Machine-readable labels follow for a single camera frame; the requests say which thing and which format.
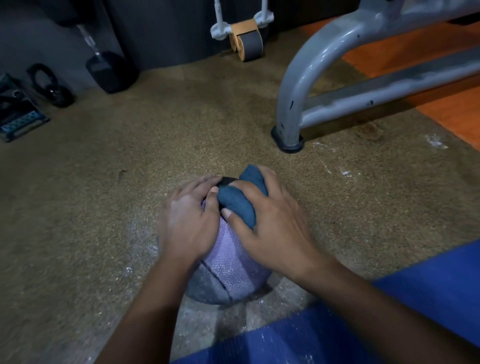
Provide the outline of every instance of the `blue towel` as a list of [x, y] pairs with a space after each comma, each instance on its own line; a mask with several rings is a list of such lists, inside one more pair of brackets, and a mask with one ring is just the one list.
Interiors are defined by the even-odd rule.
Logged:
[[[240, 175], [240, 180], [252, 182], [257, 186], [265, 196], [268, 196], [267, 187], [265, 185], [264, 177], [257, 167], [248, 165], [248, 167]], [[237, 187], [220, 186], [217, 195], [218, 203], [235, 212], [242, 218], [245, 224], [253, 229], [257, 218], [252, 204], [247, 200], [245, 195]]]

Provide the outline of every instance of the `purple ball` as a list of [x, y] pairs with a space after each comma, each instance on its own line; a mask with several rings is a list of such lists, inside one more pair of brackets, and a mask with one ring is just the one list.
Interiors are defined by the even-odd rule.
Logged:
[[261, 288], [271, 273], [248, 255], [235, 232], [220, 218], [215, 245], [200, 261], [185, 294], [202, 303], [231, 304]]

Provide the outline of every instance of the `orange mat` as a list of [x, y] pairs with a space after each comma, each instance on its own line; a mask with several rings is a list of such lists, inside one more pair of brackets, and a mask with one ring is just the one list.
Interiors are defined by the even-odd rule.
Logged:
[[[313, 35], [332, 19], [300, 29]], [[480, 22], [467, 26], [435, 24], [367, 44], [343, 59], [369, 77], [397, 71], [480, 45]], [[480, 75], [407, 98], [420, 112], [480, 150]]]

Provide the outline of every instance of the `gym floor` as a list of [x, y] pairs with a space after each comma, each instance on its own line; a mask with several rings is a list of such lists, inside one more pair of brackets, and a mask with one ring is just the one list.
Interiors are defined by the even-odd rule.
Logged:
[[[480, 24], [436, 27], [347, 54], [312, 93], [480, 44]], [[157, 256], [162, 199], [206, 171], [270, 166], [318, 244], [369, 279], [480, 237], [479, 77], [305, 130], [301, 153], [277, 150], [276, 95], [311, 30], [281, 33], [257, 61], [225, 52], [144, 72], [120, 94], [90, 90], [0, 145], [5, 363], [92, 363]], [[276, 275], [233, 307], [185, 298], [172, 359], [313, 301]]]

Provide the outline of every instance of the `blue mat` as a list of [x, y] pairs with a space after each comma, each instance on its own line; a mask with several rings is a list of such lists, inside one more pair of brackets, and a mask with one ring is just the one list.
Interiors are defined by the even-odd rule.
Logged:
[[[480, 240], [379, 279], [374, 285], [480, 346], [479, 282]], [[317, 303], [175, 363], [351, 364], [380, 360], [338, 316]]]

